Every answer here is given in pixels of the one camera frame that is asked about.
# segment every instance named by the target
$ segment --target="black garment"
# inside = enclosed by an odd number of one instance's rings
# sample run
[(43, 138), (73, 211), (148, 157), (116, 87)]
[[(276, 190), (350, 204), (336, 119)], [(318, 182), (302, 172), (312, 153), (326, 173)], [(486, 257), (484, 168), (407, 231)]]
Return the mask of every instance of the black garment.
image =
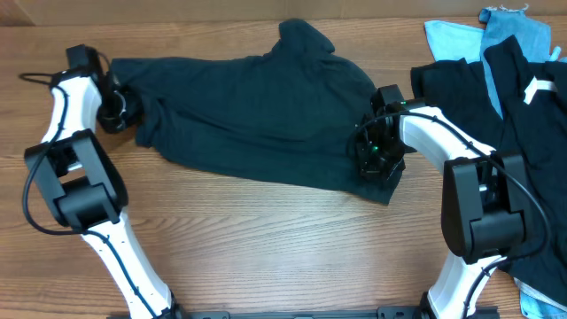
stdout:
[(120, 83), (143, 101), (136, 142), (188, 167), (387, 204), (401, 173), (368, 183), (346, 156), (374, 84), (305, 21), (279, 28), (281, 40), (261, 57), (115, 59)]
[[(443, 62), (414, 69), (414, 94), (437, 102), (450, 121), (480, 142), (522, 153), (529, 186), (551, 221), (552, 245), (504, 270), (567, 305), (567, 64), (528, 63), (514, 36), (487, 49), (485, 57), (507, 114), (500, 124), (488, 100), (484, 77), (478, 73), (482, 70), (479, 63)], [(524, 91), (534, 76), (555, 82), (558, 92), (538, 90), (527, 105)], [(533, 222), (541, 235), (538, 215)], [(540, 241), (541, 236), (526, 243), (524, 251)]]

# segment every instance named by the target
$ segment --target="black fabric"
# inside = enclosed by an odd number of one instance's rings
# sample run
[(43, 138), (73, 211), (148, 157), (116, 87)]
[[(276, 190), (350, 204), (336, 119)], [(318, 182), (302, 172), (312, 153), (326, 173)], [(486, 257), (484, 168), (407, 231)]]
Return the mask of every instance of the black fabric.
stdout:
[(376, 88), (302, 20), (270, 53), (226, 61), (119, 58), (112, 70), (143, 103), (136, 142), (210, 172), (350, 191), (387, 204), (400, 180), (361, 179), (346, 140)]
[[(567, 305), (567, 64), (528, 63), (514, 36), (487, 49), (485, 57), (507, 114), (505, 121), (494, 117), (479, 63), (447, 61), (414, 69), (414, 94), (437, 101), (450, 121), (480, 142), (523, 154), (530, 189), (551, 221), (552, 245), (504, 270)], [(555, 82), (558, 92), (538, 90), (528, 105), (524, 91), (534, 76)], [(541, 235), (538, 215), (533, 223)], [(527, 252), (540, 241), (538, 236), (522, 248)]]

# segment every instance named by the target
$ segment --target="clothing label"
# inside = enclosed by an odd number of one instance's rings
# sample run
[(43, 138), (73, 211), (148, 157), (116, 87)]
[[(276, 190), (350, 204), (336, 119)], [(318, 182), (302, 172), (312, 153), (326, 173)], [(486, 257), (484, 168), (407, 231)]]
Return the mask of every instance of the clothing label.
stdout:
[(535, 92), (538, 91), (538, 89), (557, 92), (557, 87), (555, 83), (553, 83), (552, 81), (538, 80), (534, 76), (532, 81), (530, 82), (530, 85), (528, 85), (528, 87), (525, 88), (524, 103), (529, 105), (532, 102), (533, 96), (535, 95)]

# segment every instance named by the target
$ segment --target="brown surface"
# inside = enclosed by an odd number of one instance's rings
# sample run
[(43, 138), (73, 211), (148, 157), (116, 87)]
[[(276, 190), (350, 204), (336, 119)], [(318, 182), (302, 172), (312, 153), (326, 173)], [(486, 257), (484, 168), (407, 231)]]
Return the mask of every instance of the brown surface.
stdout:
[(16, 0), (0, 0), (0, 26), (33, 26)]
[[(525, 0), (18, 0), (38, 26), (148, 22), (475, 16)], [(530, 15), (567, 14), (567, 1), (530, 4)]]
[[(565, 17), (540, 17), (567, 43)], [(475, 24), (475, 18), (453, 21)], [(338, 55), (377, 86), (432, 62), (424, 19), (320, 20)], [(236, 58), (269, 51), (276, 22), (0, 28), (0, 317), (103, 318), (126, 306), (98, 257), (78, 237), (48, 237), (21, 213), (22, 154), (50, 122), (44, 87), (20, 72), (66, 68), (65, 48), (86, 43), (109, 57)], [(97, 135), (120, 170), (135, 232), (158, 273), (190, 310), (232, 312), (372, 309), (414, 304), (447, 254), (440, 233), (441, 177), (422, 156), (392, 203), (336, 191), (259, 183), (198, 172), (136, 147), (133, 131)], [(55, 222), (36, 190), (36, 219)], [(517, 289), (497, 274), (481, 303), (519, 317)]]

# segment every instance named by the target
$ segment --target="wooden floor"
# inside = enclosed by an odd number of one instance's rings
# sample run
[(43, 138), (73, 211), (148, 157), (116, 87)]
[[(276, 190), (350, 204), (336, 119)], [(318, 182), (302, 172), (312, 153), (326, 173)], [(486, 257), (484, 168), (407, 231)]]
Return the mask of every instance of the wooden floor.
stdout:
[[(567, 48), (567, 19), (549, 23)], [(475, 18), (450, 19), (477, 25)], [(377, 86), (397, 83), (412, 97), (409, 69), (432, 62), (424, 19), (320, 20), (337, 54)], [(66, 69), (65, 48), (86, 43), (117, 57), (225, 59), (262, 54), (277, 22), (0, 28), (0, 317), (105, 318), (127, 310), (95, 253), (78, 237), (49, 237), (21, 213), (22, 154), (49, 122), (46, 88), (21, 72)], [(134, 131), (97, 132), (130, 196), (135, 232), (152, 264), (189, 310), (315, 311), (415, 304), (447, 254), (439, 212), (441, 176), (421, 155), (392, 203), (343, 192), (260, 183), (198, 172), (136, 147)], [(37, 221), (56, 227), (34, 188)], [(512, 279), (497, 273), (481, 297), (519, 317)]]

